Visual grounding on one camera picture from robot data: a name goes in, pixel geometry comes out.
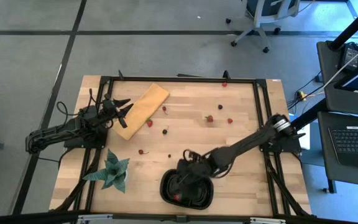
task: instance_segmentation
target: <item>office chair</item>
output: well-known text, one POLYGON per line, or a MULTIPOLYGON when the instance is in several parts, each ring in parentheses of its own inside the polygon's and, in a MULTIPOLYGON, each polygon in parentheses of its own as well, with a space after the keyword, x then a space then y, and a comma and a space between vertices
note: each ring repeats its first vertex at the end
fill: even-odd
MULTIPOLYGON (((263 49, 264 53, 269 52, 271 48, 269 40, 261 24, 273 23, 284 19, 288 16, 295 17, 298 15, 300 0, 241 0, 244 6, 245 13, 240 18, 227 18, 226 23, 230 24, 234 19, 243 19, 244 16, 247 20, 253 21, 252 26, 246 29, 240 36, 238 36, 231 45, 235 47, 243 37, 247 34, 252 35, 258 31, 262 40, 265 42, 266 47, 263 49)), ((274 34, 280 32, 280 26, 276 25, 274 34)))

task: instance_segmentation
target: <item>laptop keyboard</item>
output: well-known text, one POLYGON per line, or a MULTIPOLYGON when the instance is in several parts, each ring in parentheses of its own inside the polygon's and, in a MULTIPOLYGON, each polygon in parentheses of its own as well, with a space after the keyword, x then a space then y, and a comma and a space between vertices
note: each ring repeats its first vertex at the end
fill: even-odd
POLYGON ((337 153, 358 154, 358 129, 329 128, 337 153))

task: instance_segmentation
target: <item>black desk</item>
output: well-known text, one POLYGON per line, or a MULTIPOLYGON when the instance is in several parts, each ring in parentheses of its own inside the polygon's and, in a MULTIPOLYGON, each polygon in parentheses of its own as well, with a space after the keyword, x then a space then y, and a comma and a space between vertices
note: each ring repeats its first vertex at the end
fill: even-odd
MULTIPOLYGON (((341 56, 341 51, 330 50, 328 43, 317 43, 318 58, 324 83, 328 82, 338 71, 337 65, 341 56)), ((319 119, 319 130, 324 152, 324 165, 328 178, 327 191, 330 193, 336 193, 334 180, 358 184, 358 168, 343 166, 338 163, 326 128, 329 125, 338 124, 341 121, 354 122, 358 125, 358 118, 327 113, 328 111, 336 111, 358 114, 358 93, 334 88, 335 81, 340 80, 344 76, 346 76, 346 74, 343 72, 338 74, 333 80, 333 83, 324 89, 325 99, 321 100, 292 122, 292 125, 299 130, 315 119, 319 119)))
POLYGON ((358 126, 358 117, 319 112, 318 123, 320 128, 321 143, 323 145, 324 165, 326 167, 326 175, 328 178, 328 182, 332 182, 331 184, 333 184, 333 187, 333 180, 358 184, 358 168, 344 166, 338 163, 328 131, 328 128, 330 126, 338 126, 343 124, 349 126, 358 126))
MULTIPOLYGON (((341 51, 332 51, 328 48, 327 42, 318 42, 317 52, 321 74, 323 76, 324 83, 326 83, 338 71, 337 65, 341 56, 341 51)), ((333 82, 340 80, 345 75, 345 73, 341 72, 333 80, 333 82)), ((301 129, 308 123, 312 122, 317 118, 317 112, 319 111, 337 111, 358 114, 358 93, 338 90, 334 88, 334 83, 329 84, 325 88, 324 92, 326 95, 325 99, 321 100, 299 118, 294 120, 292 122, 294 127, 301 129)))

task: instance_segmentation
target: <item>black bowl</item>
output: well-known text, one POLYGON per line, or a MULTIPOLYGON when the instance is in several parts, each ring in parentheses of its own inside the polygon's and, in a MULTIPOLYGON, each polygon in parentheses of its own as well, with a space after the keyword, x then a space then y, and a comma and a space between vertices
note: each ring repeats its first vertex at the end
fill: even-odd
POLYGON ((172 195, 169 194, 169 181, 172 178, 175 178, 177 175, 176 169, 170 169, 164 173, 164 176, 161 179, 160 184, 160 195, 164 201, 171 203, 173 205, 178 205, 185 208, 193 208, 193 209, 206 209, 212 202, 212 198, 214 195, 214 185, 209 178, 202 178, 197 182, 197 186, 200 190, 203 191, 203 196, 199 198, 196 202, 192 200, 175 200, 172 195))

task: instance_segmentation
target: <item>artificial plant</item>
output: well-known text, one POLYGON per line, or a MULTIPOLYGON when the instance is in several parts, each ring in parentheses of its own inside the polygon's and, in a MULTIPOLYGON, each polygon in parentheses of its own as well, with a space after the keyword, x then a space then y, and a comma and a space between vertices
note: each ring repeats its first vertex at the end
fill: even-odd
POLYGON ((98 170, 83 177, 84 180, 104 180, 102 189, 114 185, 117 190, 125 193, 125 177, 129 159, 119 161, 109 149, 105 169, 98 170))

